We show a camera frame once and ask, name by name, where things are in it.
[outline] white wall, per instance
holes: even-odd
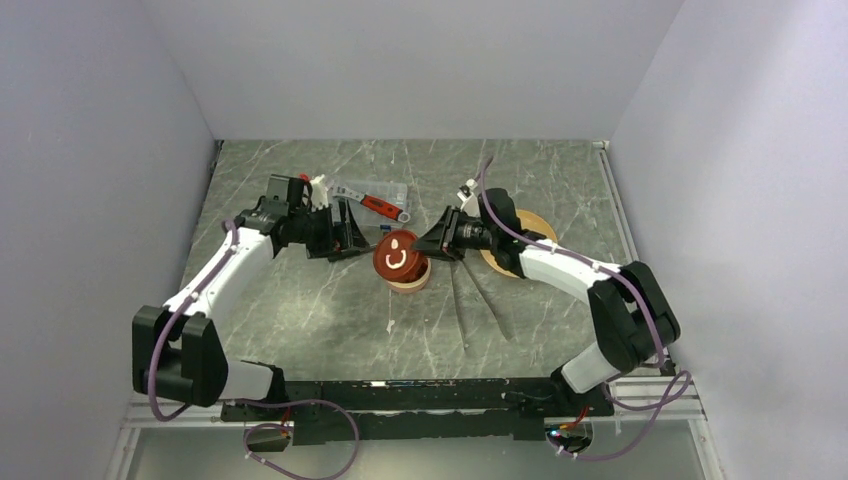
[[[848,471],[848,4],[687,0],[612,138],[729,478]]]
[[[0,478],[101,478],[212,136],[136,0],[3,2]]]
[[[144,0],[216,138],[609,138],[682,0]]]

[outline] marble tabletop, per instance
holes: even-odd
[[[334,173],[409,187],[407,228],[426,232],[480,161],[495,155],[487,186],[550,223],[559,243],[625,262],[611,195],[588,141],[227,141],[212,176],[184,283],[224,240],[221,220],[255,205],[272,173]],[[376,243],[380,232],[363,228]],[[514,334],[502,336],[471,278],[434,261],[427,286],[390,291],[371,255],[307,260],[292,245],[247,286],[228,319],[214,319],[231,359],[282,367],[289,380],[547,376],[593,341],[589,309],[548,285],[494,272],[478,252],[466,262]],[[455,308],[459,305],[459,316]],[[465,325],[463,349],[457,322]]]

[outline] red jar lid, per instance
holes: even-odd
[[[417,280],[427,257],[412,248],[418,237],[409,230],[387,233],[374,249],[374,270],[390,282],[409,283]]]

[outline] round wooden board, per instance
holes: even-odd
[[[554,232],[553,227],[545,221],[544,218],[536,215],[533,212],[528,212],[527,210],[516,210],[516,215],[521,220],[521,228],[526,228],[527,230],[533,230],[534,232],[539,232],[542,235],[548,237],[556,243],[556,232]],[[498,266],[497,262],[495,262],[495,257],[492,256],[491,252],[488,250],[481,250],[480,253],[483,255],[483,260],[489,264],[495,271],[500,272],[507,277],[518,278],[514,274],[507,272]]]

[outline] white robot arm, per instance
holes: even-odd
[[[305,244],[309,258],[331,262],[370,251],[347,207],[339,202],[341,222],[334,223],[320,180],[272,175],[257,205],[225,227],[227,238],[200,273],[162,307],[145,306],[136,314],[134,390],[199,406],[285,400],[283,371],[227,359],[216,326],[248,282],[290,243]],[[176,340],[180,348],[171,344]]]
[[[583,394],[629,373],[653,358],[658,344],[664,348],[680,336],[677,320],[647,265],[632,262],[621,266],[582,255],[555,254],[564,249],[521,228],[506,190],[486,191],[496,222],[483,208],[482,198],[475,195],[476,189],[474,179],[462,185],[457,193],[462,206],[447,207],[413,248],[448,261],[461,260],[468,248],[489,250],[501,268],[521,278],[545,282],[589,305],[596,341],[551,374],[567,393]],[[500,224],[528,238],[532,245],[516,240]],[[641,308],[631,307],[637,300],[634,292],[650,310],[653,323],[647,321]]]

